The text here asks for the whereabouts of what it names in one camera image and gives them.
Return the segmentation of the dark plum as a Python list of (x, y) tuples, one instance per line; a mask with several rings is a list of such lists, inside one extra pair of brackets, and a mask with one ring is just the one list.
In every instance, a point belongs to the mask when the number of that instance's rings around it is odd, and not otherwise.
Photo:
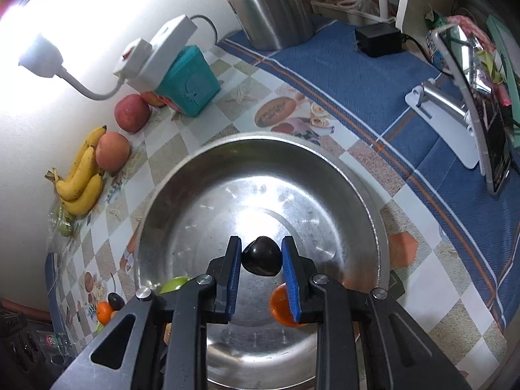
[(120, 311), (125, 305), (124, 299), (115, 292), (108, 294), (108, 302), (113, 311)]
[(246, 271), (260, 277), (275, 277), (282, 269), (279, 245), (266, 236), (259, 236), (248, 244), (240, 259)]

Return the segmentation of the orange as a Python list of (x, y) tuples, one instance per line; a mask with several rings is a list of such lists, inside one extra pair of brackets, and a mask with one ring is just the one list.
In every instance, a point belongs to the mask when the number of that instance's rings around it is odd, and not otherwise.
[(112, 313), (114, 312), (113, 308), (107, 301), (101, 301), (97, 304), (96, 307), (96, 317), (98, 322), (106, 326), (112, 319)]
[(302, 328), (305, 324), (297, 323), (290, 311), (286, 292), (286, 284), (280, 284), (272, 293), (269, 301), (271, 316), (279, 324), (287, 328)]

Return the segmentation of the bag of green fruits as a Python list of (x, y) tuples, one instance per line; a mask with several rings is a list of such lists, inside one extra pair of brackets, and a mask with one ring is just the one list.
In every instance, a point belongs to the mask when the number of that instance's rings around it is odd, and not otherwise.
[(60, 203), (53, 207), (47, 217), (47, 249), (51, 252), (64, 250), (78, 233), (78, 219)]

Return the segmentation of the stainless steel bowl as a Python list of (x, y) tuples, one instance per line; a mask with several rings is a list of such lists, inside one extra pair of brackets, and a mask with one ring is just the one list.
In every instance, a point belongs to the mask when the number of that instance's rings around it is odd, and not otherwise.
[(364, 182), (315, 144), (281, 134), (219, 138), (177, 165), (145, 210), (136, 243), (137, 287), (193, 278), (241, 241), (234, 315), (207, 328), (211, 389), (306, 389), (316, 374), (314, 326), (271, 314), (283, 283), (281, 243), (346, 288), (387, 287), (384, 222)]

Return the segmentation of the red apple near bananas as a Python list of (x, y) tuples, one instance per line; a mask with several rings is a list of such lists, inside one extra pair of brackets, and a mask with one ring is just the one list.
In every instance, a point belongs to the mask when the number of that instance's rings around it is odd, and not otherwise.
[(98, 166), (109, 173), (117, 173), (130, 156), (130, 142), (118, 132), (107, 132), (96, 146)]

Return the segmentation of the patterned tablecloth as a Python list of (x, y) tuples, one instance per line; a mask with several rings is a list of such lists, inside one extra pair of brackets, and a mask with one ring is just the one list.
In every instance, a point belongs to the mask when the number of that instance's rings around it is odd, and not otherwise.
[(261, 52), (243, 33), (205, 53), (220, 93), (196, 118), (155, 109), (130, 137), (132, 153), (106, 182), (71, 240), (54, 239), (46, 264), (54, 327), (84, 349), (99, 324), (100, 296), (134, 292), (130, 239), (167, 172), (213, 140), (258, 131), (274, 110), (277, 131), (307, 139), (345, 162), (372, 191), (395, 261), (405, 309), (483, 389), (519, 340), (519, 177), (498, 197), (405, 103), (434, 71), (408, 53), (372, 59), (347, 24), (321, 21), (300, 47)]

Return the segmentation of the banana bunch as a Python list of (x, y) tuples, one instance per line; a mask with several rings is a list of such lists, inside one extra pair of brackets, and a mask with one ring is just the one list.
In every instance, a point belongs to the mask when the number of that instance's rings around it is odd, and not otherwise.
[(96, 162), (95, 153), (100, 138), (106, 133), (106, 126), (90, 132), (65, 178), (54, 167), (45, 173), (45, 178), (54, 184), (64, 210), (72, 216), (85, 216), (96, 204), (103, 190), (103, 172)]

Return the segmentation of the teal box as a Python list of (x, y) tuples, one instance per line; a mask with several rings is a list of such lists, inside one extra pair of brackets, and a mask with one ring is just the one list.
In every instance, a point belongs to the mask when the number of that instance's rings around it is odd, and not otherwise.
[(176, 112), (196, 117), (219, 91), (201, 50), (191, 45), (179, 53), (154, 93)]

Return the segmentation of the red apple middle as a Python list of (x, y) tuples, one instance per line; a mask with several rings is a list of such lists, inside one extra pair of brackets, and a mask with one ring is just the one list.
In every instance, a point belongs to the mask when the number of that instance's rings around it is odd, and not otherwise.
[(150, 116), (151, 109), (139, 94), (130, 94), (115, 104), (115, 122), (130, 134), (135, 134), (142, 129)]

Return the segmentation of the red apple far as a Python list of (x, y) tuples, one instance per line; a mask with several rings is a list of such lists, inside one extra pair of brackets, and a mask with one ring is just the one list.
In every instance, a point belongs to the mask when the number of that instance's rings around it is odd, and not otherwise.
[(140, 93), (140, 96), (149, 106), (154, 108), (163, 108), (166, 105), (154, 92), (143, 92)]

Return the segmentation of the white power strip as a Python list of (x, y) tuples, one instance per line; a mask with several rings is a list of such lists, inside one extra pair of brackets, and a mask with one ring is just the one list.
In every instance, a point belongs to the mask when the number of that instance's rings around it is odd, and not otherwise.
[(186, 15), (167, 21), (151, 41), (139, 38), (130, 42), (113, 74), (139, 93), (154, 91), (196, 30)]

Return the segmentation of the white phone stand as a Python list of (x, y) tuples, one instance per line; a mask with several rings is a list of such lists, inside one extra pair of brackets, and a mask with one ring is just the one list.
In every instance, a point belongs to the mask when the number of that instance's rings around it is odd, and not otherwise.
[(472, 170), (479, 164), (479, 149), (469, 111), (461, 100), (441, 90), (433, 78), (405, 95), (406, 104), (451, 148), (461, 163)]

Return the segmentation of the stainless steel kettle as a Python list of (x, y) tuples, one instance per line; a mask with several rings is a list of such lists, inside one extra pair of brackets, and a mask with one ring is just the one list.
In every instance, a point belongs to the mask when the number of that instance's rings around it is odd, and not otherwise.
[(227, 0), (250, 45), (279, 50), (310, 40), (315, 28), (307, 0)]

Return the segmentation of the black power adapter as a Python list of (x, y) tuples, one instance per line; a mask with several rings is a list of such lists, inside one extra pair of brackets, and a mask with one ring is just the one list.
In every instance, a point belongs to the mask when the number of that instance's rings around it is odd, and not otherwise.
[(403, 36), (399, 29), (387, 23), (357, 27), (354, 31), (358, 50), (377, 58), (403, 51)]

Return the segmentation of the white gooseneck lamp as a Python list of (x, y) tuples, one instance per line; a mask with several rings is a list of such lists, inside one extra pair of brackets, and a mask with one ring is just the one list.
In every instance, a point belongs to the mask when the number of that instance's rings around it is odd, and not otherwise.
[(125, 83), (125, 78), (119, 78), (115, 88), (108, 93), (94, 93), (86, 88), (63, 67), (63, 57), (59, 49), (49, 40), (38, 36), (29, 49), (23, 53), (19, 60), (19, 66), (23, 66), (41, 78), (53, 78), (57, 76), (71, 85), (87, 99), (101, 101), (107, 100), (117, 94)]

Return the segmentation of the colorful snack packets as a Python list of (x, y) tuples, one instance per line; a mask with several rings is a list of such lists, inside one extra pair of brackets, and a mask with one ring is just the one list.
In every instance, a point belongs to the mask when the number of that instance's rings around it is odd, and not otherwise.
[(430, 30), (434, 30), (445, 25), (458, 25), (466, 38), (472, 43), (477, 44), (477, 57), (483, 65), (494, 89), (498, 93), (498, 100), (506, 108), (513, 106), (509, 96), (508, 85), (506, 84), (506, 70), (501, 59), (501, 55), (496, 45), (477, 24), (469, 17), (464, 15), (453, 15), (444, 17), (437, 11), (430, 10), (425, 15), (425, 23)]

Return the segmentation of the smartphone on stand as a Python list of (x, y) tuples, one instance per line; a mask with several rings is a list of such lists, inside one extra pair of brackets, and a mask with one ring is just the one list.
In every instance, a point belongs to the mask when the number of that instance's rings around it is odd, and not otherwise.
[(497, 92), (477, 57), (477, 44), (466, 38), (458, 25), (432, 31), (432, 39), (448, 66), (469, 111), (479, 149), (479, 164), (488, 192), (500, 192), (509, 174), (509, 138), (504, 130)]

